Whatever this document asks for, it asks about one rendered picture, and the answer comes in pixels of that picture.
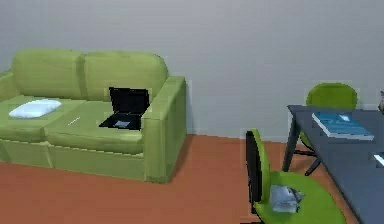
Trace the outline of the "black open laptop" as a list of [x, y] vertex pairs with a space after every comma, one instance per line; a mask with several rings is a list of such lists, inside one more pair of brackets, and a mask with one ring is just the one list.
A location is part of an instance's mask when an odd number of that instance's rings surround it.
[[141, 117], [148, 109], [147, 89], [109, 88], [113, 114], [100, 124], [102, 128], [141, 130]]

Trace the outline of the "green two-seat sofa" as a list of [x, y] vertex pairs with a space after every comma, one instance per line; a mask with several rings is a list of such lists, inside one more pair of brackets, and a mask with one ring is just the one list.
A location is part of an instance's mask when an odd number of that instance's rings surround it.
[[[140, 131], [100, 127], [113, 114], [110, 87], [148, 90]], [[62, 105], [9, 116], [40, 99]], [[0, 162], [167, 183], [186, 133], [186, 80], [153, 53], [26, 49], [0, 72]]]

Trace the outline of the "grey crumpled cloth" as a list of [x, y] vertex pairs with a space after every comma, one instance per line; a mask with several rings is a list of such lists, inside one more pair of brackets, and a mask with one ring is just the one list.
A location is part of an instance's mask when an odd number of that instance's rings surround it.
[[297, 213], [304, 197], [304, 193], [289, 186], [272, 185], [269, 204], [275, 212]]

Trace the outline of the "green chair with black back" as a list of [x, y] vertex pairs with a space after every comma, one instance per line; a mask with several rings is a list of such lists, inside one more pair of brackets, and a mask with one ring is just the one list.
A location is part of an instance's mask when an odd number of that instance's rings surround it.
[[329, 192], [310, 177], [272, 171], [260, 133], [246, 132], [251, 213], [260, 224], [347, 224]]

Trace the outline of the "green chair with black legs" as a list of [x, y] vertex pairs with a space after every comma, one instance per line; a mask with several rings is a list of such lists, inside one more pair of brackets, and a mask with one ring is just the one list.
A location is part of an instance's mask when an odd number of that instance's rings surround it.
[[[354, 88], [343, 83], [320, 83], [313, 87], [306, 98], [307, 106], [355, 109], [358, 102], [357, 92]], [[315, 150], [303, 132], [299, 138], [307, 148], [307, 151], [295, 150], [295, 154], [312, 156], [316, 158]], [[321, 161], [316, 158], [306, 170], [305, 175], [309, 176], [318, 168]]]

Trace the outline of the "blue book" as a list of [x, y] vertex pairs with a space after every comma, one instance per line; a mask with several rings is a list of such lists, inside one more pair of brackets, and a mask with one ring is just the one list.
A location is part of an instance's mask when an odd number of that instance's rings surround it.
[[374, 135], [348, 114], [314, 112], [313, 120], [330, 138], [372, 141]]

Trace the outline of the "white pillow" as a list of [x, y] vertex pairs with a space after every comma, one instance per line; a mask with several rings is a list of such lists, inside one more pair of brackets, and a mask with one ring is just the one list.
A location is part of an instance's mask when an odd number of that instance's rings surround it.
[[20, 119], [39, 118], [57, 110], [61, 105], [61, 102], [52, 99], [33, 100], [13, 109], [9, 116]]

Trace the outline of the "dark grey table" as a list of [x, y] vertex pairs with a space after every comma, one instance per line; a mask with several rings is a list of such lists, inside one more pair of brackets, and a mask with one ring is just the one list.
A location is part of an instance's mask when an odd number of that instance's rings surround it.
[[377, 110], [348, 110], [374, 139], [329, 138], [312, 119], [319, 107], [290, 105], [292, 122], [282, 166], [288, 171], [298, 136], [303, 132], [360, 224], [384, 224], [384, 165], [374, 158], [384, 153], [384, 115]]

